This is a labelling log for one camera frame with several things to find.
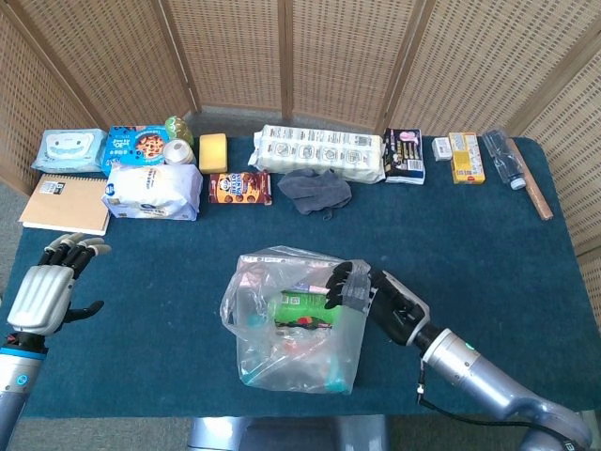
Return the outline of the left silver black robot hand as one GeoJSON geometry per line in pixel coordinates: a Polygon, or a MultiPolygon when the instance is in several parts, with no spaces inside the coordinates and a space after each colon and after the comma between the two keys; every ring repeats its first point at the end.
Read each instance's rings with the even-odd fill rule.
{"type": "Polygon", "coordinates": [[[82,233],[52,241],[25,274],[8,313],[8,324],[17,333],[49,336],[65,323],[95,316],[104,302],[73,308],[72,291],[90,261],[111,251],[104,239],[86,238],[82,233]]]}

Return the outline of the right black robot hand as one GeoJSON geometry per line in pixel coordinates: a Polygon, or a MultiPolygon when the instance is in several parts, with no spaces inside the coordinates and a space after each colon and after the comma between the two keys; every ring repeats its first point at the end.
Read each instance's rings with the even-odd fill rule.
{"type": "MultiPolygon", "coordinates": [[[[346,304],[351,306],[355,297],[350,294],[348,281],[352,275],[360,275],[351,261],[337,265],[326,284],[326,303],[329,310],[346,304]]],[[[408,291],[403,291],[401,283],[391,274],[371,269],[369,278],[370,310],[369,317],[397,345],[410,346],[419,331],[429,321],[429,307],[418,301],[408,291]]]]}

